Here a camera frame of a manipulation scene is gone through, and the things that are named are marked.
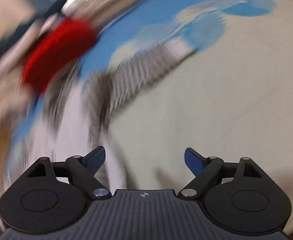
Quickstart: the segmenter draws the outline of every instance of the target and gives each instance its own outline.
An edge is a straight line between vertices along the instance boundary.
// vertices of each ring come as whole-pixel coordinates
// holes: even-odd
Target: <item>red object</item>
[[[54,75],[88,51],[96,43],[96,36],[88,23],[66,18],[30,55],[22,82],[37,92],[45,92]]]

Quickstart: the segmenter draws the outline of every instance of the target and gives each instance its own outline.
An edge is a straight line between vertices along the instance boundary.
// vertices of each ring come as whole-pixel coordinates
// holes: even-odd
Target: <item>blue object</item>
[[[231,15],[252,17],[269,14],[274,7],[275,3],[273,0],[245,0],[223,10],[223,12]]]
[[[198,176],[205,168],[201,159],[188,149],[184,151],[184,162],[194,176]]]
[[[94,149],[86,156],[86,169],[96,174],[102,164],[105,162],[105,150],[101,147],[98,151]]]
[[[225,22],[218,10],[200,14],[176,33],[182,36],[197,51],[203,51],[216,43],[224,34]]]

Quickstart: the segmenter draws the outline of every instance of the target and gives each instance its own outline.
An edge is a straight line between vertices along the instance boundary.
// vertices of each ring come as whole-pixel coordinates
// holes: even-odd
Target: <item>dark blue object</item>
[[[87,170],[96,174],[102,164],[105,162],[105,150],[102,146],[94,149],[82,159],[82,163]]]
[[[198,176],[205,168],[201,159],[197,155],[199,154],[192,151],[191,148],[187,148],[184,152],[184,162],[194,176]]]
[[[31,20],[26,23],[20,24],[16,30],[7,37],[4,37],[0,40],[0,57],[6,53],[30,28],[35,20],[40,18],[40,15],[35,15]]]

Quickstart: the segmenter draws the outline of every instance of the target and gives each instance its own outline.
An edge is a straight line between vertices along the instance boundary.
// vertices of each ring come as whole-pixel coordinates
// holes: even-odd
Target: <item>gray striped object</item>
[[[71,87],[79,75],[77,63],[70,62],[50,82],[44,98],[43,115],[55,134],[58,132],[65,103]]]
[[[142,87],[157,82],[193,52],[194,48],[178,37],[123,61],[113,72],[91,75],[83,88],[91,121],[90,147],[98,146],[101,125],[108,125],[116,109],[134,98]]]

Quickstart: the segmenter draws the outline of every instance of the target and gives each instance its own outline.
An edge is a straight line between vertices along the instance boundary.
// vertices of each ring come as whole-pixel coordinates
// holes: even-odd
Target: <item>white surface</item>
[[[110,131],[138,188],[181,189],[193,179],[183,159],[192,147],[227,162],[251,157],[293,206],[293,2],[276,3],[271,15],[225,16],[215,45],[113,119]]]
[[[178,62],[184,60],[187,56],[191,55],[195,48],[192,47],[183,38],[177,37],[165,43],[166,48],[170,51],[172,56]]]
[[[88,146],[90,120],[84,107],[82,89],[82,82],[73,84],[57,134],[52,132],[44,118],[37,119],[28,140],[30,164],[42,156],[50,157],[52,162],[62,162],[73,155],[85,156],[93,150]],[[101,130],[99,143],[104,146],[106,157],[95,178],[104,186],[109,185],[112,194],[116,189],[126,189],[125,171],[114,150],[112,138],[104,128]],[[19,153],[19,147],[18,145],[15,154]]]

